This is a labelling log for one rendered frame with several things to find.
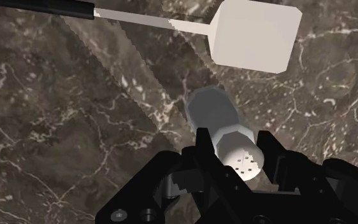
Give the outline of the white salt shaker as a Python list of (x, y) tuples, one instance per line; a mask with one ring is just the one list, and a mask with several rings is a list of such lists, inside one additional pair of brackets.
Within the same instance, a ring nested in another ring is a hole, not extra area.
[(208, 86), (193, 91), (185, 103), (185, 114), (192, 130), (208, 129), (215, 155), (243, 181), (261, 172), (264, 154), (256, 146), (253, 130), (225, 90)]

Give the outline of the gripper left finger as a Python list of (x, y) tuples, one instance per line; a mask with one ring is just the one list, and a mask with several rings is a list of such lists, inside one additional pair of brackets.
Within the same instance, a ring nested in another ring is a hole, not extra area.
[(217, 158), (206, 128), (182, 152), (158, 152), (97, 212), (95, 224), (166, 224), (166, 212), (184, 194), (201, 214), (195, 224), (253, 224), (246, 203), (253, 192)]

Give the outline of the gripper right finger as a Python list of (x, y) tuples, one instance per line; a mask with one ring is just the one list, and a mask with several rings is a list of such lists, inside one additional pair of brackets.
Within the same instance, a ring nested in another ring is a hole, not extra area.
[(267, 130), (257, 136), (263, 170), (280, 192), (292, 193), (288, 224), (358, 224), (358, 167), (338, 158), (322, 164), (287, 150)]

